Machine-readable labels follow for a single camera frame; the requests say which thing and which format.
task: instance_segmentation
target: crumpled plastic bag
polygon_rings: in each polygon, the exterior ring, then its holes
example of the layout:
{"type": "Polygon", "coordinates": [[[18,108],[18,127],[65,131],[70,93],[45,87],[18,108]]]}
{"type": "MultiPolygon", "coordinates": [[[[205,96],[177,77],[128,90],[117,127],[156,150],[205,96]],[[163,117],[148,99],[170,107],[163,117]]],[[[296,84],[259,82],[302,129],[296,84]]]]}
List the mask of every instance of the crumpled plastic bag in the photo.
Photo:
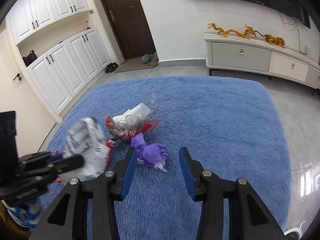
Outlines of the crumpled plastic bag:
{"type": "Polygon", "coordinates": [[[165,161],[169,157],[167,148],[160,143],[146,144],[143,134],[140,133],[131,139],[131,147],[137,149],[137,159],[139,164],[154,167],[166,171],[165,161]]]}
{"type": "Polygon", "coordinates": [[[124,114],[113,118],[107,115],[106,127],[109,133],[120,140],[130,142],[137,134],[155,129],[165,114],[154,116],[158,100],[154,93],[151,95],[152,102],[149,106],[140,103],[135,108],[128,109],[124,114]]]}
{"type": "Polygon", "coordinates": [[[69,158],[74,154],[80,154],[84,158],[84,166],[61,174],[59,176],[61,181],[67,183],[72,178],[85,181],[98,177],[106,168],[109,151],[110,148],[105,145],[104,134],[97,119],[94,117],[81,119],[68,131],[62,157],[69,158]]]}

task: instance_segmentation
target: silver bolt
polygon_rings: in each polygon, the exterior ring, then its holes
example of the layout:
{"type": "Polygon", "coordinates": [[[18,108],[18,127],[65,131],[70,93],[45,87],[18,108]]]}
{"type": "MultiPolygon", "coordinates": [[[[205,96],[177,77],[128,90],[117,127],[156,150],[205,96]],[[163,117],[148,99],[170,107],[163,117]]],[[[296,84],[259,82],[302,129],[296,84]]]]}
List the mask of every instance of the silver bolt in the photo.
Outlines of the silver bolt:
{"type": "Polygon", "coordinates": [[[71,185],[75,185],[75,184],[77,184],[79,182],[79,180],[77,178],[73,178],[69,182],[70,182],[71,185]]]}
{"type": "Polygon", "coordinates": [[[202,171],[202,175],[205,176],[205,177],[210,177],[212,175],[212,172],[211,171],[202,171]]]}
{"type": "Polygon", "coordinates": [[[113,171],[106,171],[104,174],[106,177],[112,177],[115,173],[113,171]]]}
{"type": "Polygon", "coordinates": [[[241,184],[241,185],[245,185],[245,184],[247,184],[247,180],[246,180],[246,179],[244,179],[244,178],[240,178],[240,179],[238,179],[238,182],[239,182],[239,184],[241,184]]]}

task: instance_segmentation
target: golden dragon statue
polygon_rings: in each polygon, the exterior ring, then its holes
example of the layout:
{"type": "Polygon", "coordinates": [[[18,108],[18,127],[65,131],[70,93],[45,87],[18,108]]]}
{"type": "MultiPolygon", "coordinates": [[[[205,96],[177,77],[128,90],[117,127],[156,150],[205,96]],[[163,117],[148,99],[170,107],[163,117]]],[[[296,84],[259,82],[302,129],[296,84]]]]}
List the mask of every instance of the golden dragon statue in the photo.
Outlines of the golden dragon statue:
{"type": "Polygon", "coordinates": [[[285,46],[284,39],[282,39],[280,37],[274,37],[270,34],[262,35],[260,32],[253,30],[252,27],[249,27],[247,25],[245,25],[244,33],[240,33],[234,29],[229,29],[229,30],[225,31],[221,27],[218,27],[218,25],[216,25],[215,23],[208,23],[207,28],[208,29],[211,29],[211,28],[215,29],[216,31],[218,31],[218,34],[222,34],[224,37],[227,37],[229,33],[233,32],[233,33],[236,33],[239,37],[242,37],[245,39],[250,39],[248,37],[248,35],[254,35],[255,37],[257,37],[256,33],[259,33],[262,37],[265,37],[266,41],[269,42],[270,44],[279,45],[282,48],[284,48],[284,46],[285,46]]]}

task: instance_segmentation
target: white drawer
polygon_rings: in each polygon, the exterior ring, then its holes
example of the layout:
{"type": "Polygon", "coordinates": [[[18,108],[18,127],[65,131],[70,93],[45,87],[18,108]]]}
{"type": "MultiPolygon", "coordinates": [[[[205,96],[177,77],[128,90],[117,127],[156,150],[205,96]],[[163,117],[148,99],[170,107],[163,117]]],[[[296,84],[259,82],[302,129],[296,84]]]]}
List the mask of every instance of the white drawer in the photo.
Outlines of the white drawer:
{"type": "Polygon", "coordinates": [[[291,77],[304,82],[308,66],[293,58],[271,52],[269,71],[275,74],[291,77]]]}
{"type": "Polygon", "coordinates": [[[213,66],[268,71],[270,51],[253,46],[212,42],[213,66]]]}

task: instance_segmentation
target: shaggy carpet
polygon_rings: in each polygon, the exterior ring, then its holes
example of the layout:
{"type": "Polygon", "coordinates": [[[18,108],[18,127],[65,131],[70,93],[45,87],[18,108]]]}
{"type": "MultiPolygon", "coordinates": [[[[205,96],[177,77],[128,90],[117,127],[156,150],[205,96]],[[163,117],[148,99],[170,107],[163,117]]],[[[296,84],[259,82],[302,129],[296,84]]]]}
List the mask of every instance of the shaggy carpet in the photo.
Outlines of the shaggy carpet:
{"type": "MultiPolygon", "coordinates": [[[[290,203],[290,159],[282,125],[266,89],[259,83],[221,77],[153,77],[103,84],[93,88],[63,122],[48,150],[63,152],[68,130],[80,118],[95,116],[111,138],[106,114],[119,115],[150,92],[159,99],[157,114],[167,113],[145,136],[169,152],[167,172],[136,166],[126,199],[115,202],[120,239],[196,239],[201,203],[194,203],[179,165],[179,149],[224,179],[246,178],[284,229],[290,203]]],[[[108,169],[123,159],[129,144],[121,142],[108,169]]],[[[42,196],[45,207],[59,193],[52,184],[42,196]]],[[[88,239],[92,239],[91,206],[88,239]]],[[[228,239],[225,201],[224,239],[228,239]]]]}

